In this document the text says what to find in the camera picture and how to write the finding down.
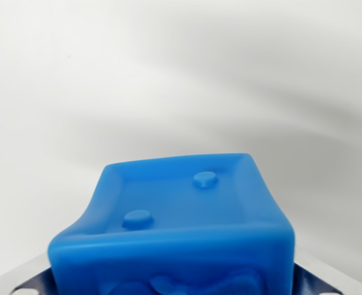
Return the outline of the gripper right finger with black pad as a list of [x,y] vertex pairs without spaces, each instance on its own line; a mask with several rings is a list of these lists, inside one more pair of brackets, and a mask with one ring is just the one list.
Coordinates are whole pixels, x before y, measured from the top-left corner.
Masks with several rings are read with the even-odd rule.
[[294,294],[362,294],[362,283],[295,248]]

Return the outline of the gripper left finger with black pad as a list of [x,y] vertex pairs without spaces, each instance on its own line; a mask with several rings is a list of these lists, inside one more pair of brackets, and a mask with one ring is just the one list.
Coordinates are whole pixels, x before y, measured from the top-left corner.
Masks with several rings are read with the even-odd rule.
[[0,276],[0,294],[30,289],[31,294],[55,294],[55,281],[43,253]]

